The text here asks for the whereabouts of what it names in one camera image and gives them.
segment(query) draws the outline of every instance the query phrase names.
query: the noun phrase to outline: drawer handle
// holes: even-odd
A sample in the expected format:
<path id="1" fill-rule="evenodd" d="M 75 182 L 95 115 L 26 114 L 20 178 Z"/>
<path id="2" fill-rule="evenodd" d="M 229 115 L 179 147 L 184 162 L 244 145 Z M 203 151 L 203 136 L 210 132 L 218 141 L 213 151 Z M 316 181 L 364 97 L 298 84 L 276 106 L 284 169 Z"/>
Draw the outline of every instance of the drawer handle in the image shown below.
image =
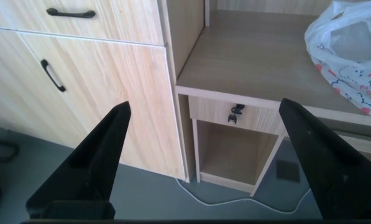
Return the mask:
<path id="1" fill-rule="evenodd" d="M 236 124 L 236 121 L 237 121 L 237 118 L 236 118 L 236 115 L 235 114 L 242 114 L 242 110 L 245 108 L 245 105 L 240 105 L 240 104 L 236 104 L 236 106 L 234 106 L 232 109 L 231 109 L 231 113 L 229 116 L 228 116 L 228 122 L 232 121 Z"/>
<path id="2" fill-rule="evenodd" d="M 51 81 L 54 83 L 54 85 L 56 86 L 56 88 L 58 88 L 61 92 L 65 92 L 65 87 L 64 86 L 58 86 L 54 79 L 51 77 L 51 75 L 49 74 L 49 72 L 47 71 L 47 66 L 48 66 L 48 62 L 47 60 L 43 59 L 40 64 L 42 64 L 42 67 L 44 69 L 44 71 L 47 73 L 48 77 L 51 79 Z"/>
<path id="3" fill-rule="evenodd" d="M 47 9 L 46 12 L 50 16 L 67 16 L 67 17 L 76 17 L 76 18 L 85 18 L 85 19 L 93 18 L 96 15 L 96 12 L 94 12 L 93 10 L 89 10 L 83 13 L 65 13 L 65 12 L 59 12 L 58 10 L 54 8 L 50 8 L 50 9 Z"/>

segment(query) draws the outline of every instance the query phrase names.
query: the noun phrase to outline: gray floor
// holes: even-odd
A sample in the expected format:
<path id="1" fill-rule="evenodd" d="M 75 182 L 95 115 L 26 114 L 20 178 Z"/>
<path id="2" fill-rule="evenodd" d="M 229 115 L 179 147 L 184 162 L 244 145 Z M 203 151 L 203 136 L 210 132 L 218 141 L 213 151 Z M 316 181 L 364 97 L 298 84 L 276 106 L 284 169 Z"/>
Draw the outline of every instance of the gray floor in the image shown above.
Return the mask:
<path id="1" fill-rule="evenodd" d="M 28 219 L 25 202 L 44 180 L 69 155 L 71 149 L 23 134 L 0 129 L 0 138 L 15 141 L 21 146 L 19 156 L 8 164 L 0 164 L 0 223 L 20 223 Z M 276 159 L 298 162 L 289 142 L 282 144 Z M 295 209 L 309 189 L 300 170 L 301 182 L 276 178 L 275 161 L 269 168 L 254 199 L 283 211 Z M 249 197 L 248 193 L 209 183 L 181 182 L 206 203 Z M 308 193 L 300 208 L 286 215 L 271 211 L 255 202 L 236 202 L 207 207 L 191 198 L 174 178 L 120 165 L 111 194 L 116 219 L 299 219 L 321 218 L 312 193 Z"/>

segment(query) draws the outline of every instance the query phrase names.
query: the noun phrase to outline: desk drawer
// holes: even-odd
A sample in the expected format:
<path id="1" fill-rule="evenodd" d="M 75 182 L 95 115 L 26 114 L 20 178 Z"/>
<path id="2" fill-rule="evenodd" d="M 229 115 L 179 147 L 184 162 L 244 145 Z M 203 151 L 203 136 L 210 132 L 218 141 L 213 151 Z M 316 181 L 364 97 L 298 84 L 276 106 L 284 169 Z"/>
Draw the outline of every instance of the desk drawer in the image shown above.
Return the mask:
<path id="1" fill-rule="evenodd" d="M 227 126 L 259 131 L 269 134 L 281 134 L 285 131 L 278 110 L 245 105 L 242 114 L 237 114 L 236 124 L 228 122 L 231 108 L 236 103 L 211 100 L 190 96 L 190 115 L 192 119 L 223 124 Z"/>
<path id="2" fill-rule="evenodd" d="M 152 0 L 0 0 L 19 30 L 164 45 L 157 1 Z M 47 9 L 91 18 L 51 16 Z"/>

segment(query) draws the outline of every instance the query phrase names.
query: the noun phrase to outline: open shelf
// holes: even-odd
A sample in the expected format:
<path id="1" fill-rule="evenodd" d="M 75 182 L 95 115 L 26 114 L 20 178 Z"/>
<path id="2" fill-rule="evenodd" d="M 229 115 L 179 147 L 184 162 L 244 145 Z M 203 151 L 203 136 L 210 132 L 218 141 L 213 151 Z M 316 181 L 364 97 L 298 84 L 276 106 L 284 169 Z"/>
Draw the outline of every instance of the open shelf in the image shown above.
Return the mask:
<path id="1" fill-rule="evenodd" d="M 201 180 L 251 192 L 278 136 L 197 121 Z"/>
<path id="2" fill-rule="evenodd" d="M 304 33 L 315 19 L 215 11 L 184 66 L 177 91 L 207 98 L 231 94 L 235 102 L 246 96 L 261 104 L 289 98 L 313 108 L 362 114 L 322 77 L 306 51 Z"/>

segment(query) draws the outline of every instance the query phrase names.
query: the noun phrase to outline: cartoon print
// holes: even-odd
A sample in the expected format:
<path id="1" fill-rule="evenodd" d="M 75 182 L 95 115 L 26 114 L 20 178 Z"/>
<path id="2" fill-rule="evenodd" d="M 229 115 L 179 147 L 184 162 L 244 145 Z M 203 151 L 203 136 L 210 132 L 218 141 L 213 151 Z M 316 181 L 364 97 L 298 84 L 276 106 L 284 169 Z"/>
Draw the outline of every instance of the cartoon print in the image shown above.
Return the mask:
<path id="1" fill-rule="evenodd" d="M 358 69 L 347 65 L 339 70 L 339 75 L 355 84 L 371 87 L 371 69 Z"/>
<path id="2" fill-rule="evenodd" d="M 361 93 L 357 93 L 357 95 L 360 96 L 360 103 L 365 104 L 365 105 L 368 105 L 369 107 L 371 107 L 371 104 L 370 103 L 367 103 L 365 101 L 364 96 Z"/>
<path id="3" fill-rule="evenodd" d="M 331 50 L 325 48 L 323 44 L 319 45 L 318 48 L 323 50 L 324 52 L 327 52 L 327 53 L 333 55 L 333 52 L 331 52 Z"/>

